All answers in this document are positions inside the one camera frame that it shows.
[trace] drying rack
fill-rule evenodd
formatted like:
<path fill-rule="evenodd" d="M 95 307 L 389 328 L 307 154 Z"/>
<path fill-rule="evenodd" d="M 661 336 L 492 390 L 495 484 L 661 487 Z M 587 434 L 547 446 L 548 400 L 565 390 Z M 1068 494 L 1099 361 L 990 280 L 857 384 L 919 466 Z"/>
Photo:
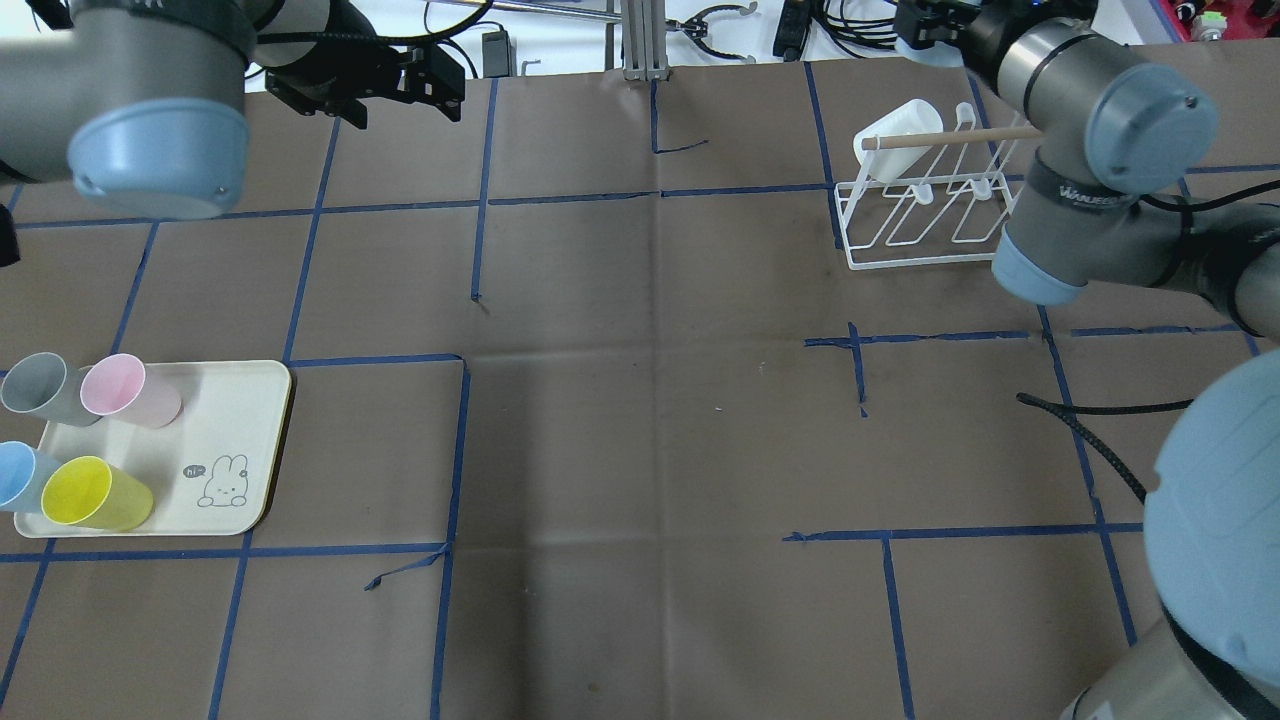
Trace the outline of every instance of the drying rack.
<path fill-rule="evenodd" d="M 902 268 L 911 265 L 938 265 L 945 263 L 973 263 L 991 260 L 995 252 L 951 252 L 923 254 L 922 256 L 900 258 L 890 260 L 864 260 L 858 261 L 854 256 L 856 251 L 872 250 L 874 247 L 904 247 L 920 245 L 938 224 L 938 220 L 952 208 L 963 208 L 960 220 L 951 233 L 950 245 L 973 246 L 989 242 L 998 237 L 1000 229 L 1009 219 L 1009 213 L 1018 201 L 1016 195 L 1010 193 L 1009 181 L 1005 177 L 1005 164 L 1018 147 L 1018 142 L 1025 138 L 1039 137 L 1039 131 L 1033 128 L 1024 118 L 1018 117 L 1014 123 L 1004 128 L 977 128 L 978 119 L 973 105 L 960 102 L 955 109 L 956 120 L 951 132 L 867 137 L 863 140 L 863 149 L 867 155 L 854 182 L 836 183 L 832 191 L 836 199 L 836 209 L 840 217 L 840 236 L 844 242 L 845 256 L 851 270 L 869 270 L 877 268 Z M 970 143 L 997 142 L 991 150 L 991 160 L 987 167 L 975 173 L 961 173 L 965 155 Z M 928 169 L 919 177 L 900 178 L 892 182 L 872 179 L 868 170 L 876 160 L 876 152 L 891 151 L 901 147 L 938 147 L 936 152 L 925 152 L 919 165 L 925 158 L 932 160 Z M 893 201 L 888 217 L 881 223 L 879 229 L 869 238 L 852 238 L 851 228 L 858 215 L 859 202 L 869 192 L 879 191 L 878 195 Z M 986 202 L 1001 204 L 996 220 L 977 234 L 964 233 L 974 208 Z M 909 218 L 919 217 L 927 208 L 937 208 L 933 218 L 928 220 L 923 231 L 902 232 Z"/>

